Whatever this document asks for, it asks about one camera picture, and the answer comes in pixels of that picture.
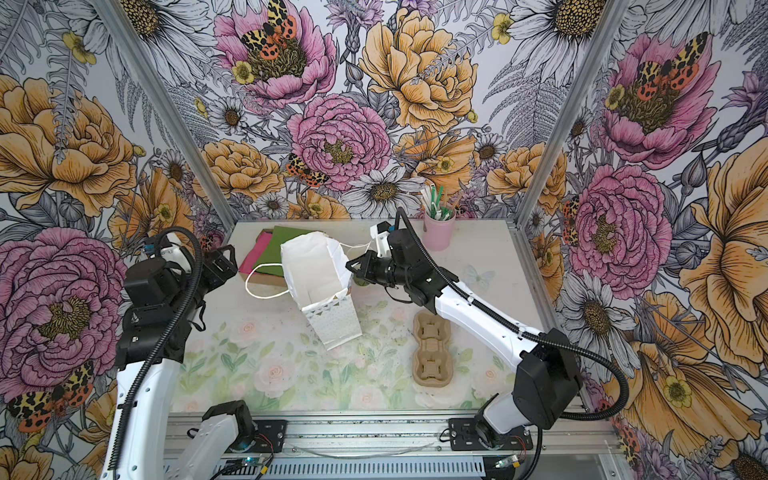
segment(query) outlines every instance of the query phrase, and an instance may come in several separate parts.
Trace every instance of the white paper bag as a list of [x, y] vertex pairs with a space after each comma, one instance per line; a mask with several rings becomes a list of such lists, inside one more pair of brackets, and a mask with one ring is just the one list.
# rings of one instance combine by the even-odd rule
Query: white paper bag
[[327, 349], [362, 335], [341, 244], [312, 232], [280, 246], [288, 291]]

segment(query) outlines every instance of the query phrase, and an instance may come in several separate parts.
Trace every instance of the pink peony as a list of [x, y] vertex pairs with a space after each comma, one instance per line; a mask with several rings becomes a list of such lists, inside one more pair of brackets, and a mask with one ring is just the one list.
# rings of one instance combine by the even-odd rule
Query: pink peony
[[387, 165], [389, 136], [379, 114], [337, 94], [313, 99], [303, 114], [287, 124], [293, 136], [293, 153], [306, 166], [327, 174], [325, 186], [350, 189], [350, 180]]
[[88, 360], [114, 364], [126, 267], [99, 240], [49, 228], [0, 246], [0, 394], [60, 385]]
[[587, 270], [618, 299], [642, 293], [667, 260], [672, 227], [658, 180], [638, 165], [599, 167], [579, 197], [574, 270]]
[[288, 0], [286, 6], [288, 15], [296, 19], [296, 38], [287, 41], [274, 60], [249, 55], [248, 47], [240, 40], [253, 30], [263, 30], [266, 6], [260, 13], [248, 7], [244, 17], [232, 11], [231, 17], [219, 15], [214, 19], [216, 48], [223, 52], [219, 62], [233, 70], [233, 83], [243, 85], [249, 100], [246, 107], [256, 113], [308, 101], [315, 94], [329, 91], [336, 81], [337, 53], [332, 35], [323, 37], [306, 7], [299, 13]]
[[688, 150], [707, 129], [716, 108], [707, 108], [710, 88], [720, 62], [709, 65], [712, 37], [704, 41], [697, 62], [697, 75], [681, 90], [660, 88], [647, 101], [637, 96], [641, 83], [637, 67], [654, 61], [663, 65], [674, 59], [686, 45], [672, 45], [672, 38], [660, 44], [646, 34], [637, 38], [619, 61], [609, 81], [605, 109], [591, 127], [593, 141], [607, 151], [615, 151], [628, 162], [643, 162], [651, 170], [666, 167]]

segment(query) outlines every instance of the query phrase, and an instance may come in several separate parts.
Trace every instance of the floral tablecloth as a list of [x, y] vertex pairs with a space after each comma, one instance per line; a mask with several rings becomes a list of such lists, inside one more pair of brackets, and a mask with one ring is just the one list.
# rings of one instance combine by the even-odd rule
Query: floral tablecloth
[[[312, 227], [345, 243], [363, 241], [368, 223], [346, 223]], [[238, 260], [271, 224], [244, 226], [232, 240]], [[495, 306], [540, 326], [503, 221], [459, 222], [452, 246], [434, 257]], [[512, 387], [509, 367], [456, 325], [449, 342], [453, 380], [443, 388], [416, 385], [412, 326], [421, 308], [392, 301], [378, 286], [354, 285], [352, 297], [363, 335], [326, 351], [290, 296], [257, 300], [245, 293], [241, 278], [233, 278], [207, 297], [207, 330], [187, 342], [173, 411], [202, 412], [234, 399], [245, 399], [252, 412], [474, 409]]]

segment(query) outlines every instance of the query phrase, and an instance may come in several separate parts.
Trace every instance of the pink cup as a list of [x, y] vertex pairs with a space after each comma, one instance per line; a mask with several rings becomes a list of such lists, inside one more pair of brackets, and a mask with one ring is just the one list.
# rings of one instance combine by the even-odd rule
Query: pink cup
[[448, 248], [451, 244], [451, 235], [453, 235], [453, 225], [456, 222], [456, 215], [451, 220], [435, 220], [429, 215], [424, 216], [424, 235], [422, 243], [427, 250], [439, 252]]

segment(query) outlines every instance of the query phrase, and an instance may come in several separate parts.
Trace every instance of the table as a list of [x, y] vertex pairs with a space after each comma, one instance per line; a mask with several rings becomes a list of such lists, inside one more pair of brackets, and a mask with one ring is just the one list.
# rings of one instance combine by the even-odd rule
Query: table
[[[412, 220], [422, 231], [422, 223]], [[321, 230], [357, 245], [372, 220], [240, 222], [230, 239], [242, 262], [258, 233], [276, 225]], [[362, 249], [349, 252], [357, 257]], [[503, 220], [460, 220], [451, 246], [432, 255], [478, 295], [513, 318], [542, 329], [528, 283]], [[282, 287], [251, 286], [260, 295]], [[394, 296], [407, 295], [390, 290]], [[453, 380], [442, 388], [412, 381], [414, 315], [421, 307], [392, 301], [377, 285], [352, 286], [363, 335], [326, 351], [290, 295], [249, 296], [240, 275], [206, 296], [203, 332], [187, 341], [172, 412], [204, 412], [245, 399], [251, 412], [477, 409], [511, 389], [514, 374], [493, 352], [452, 325]]]

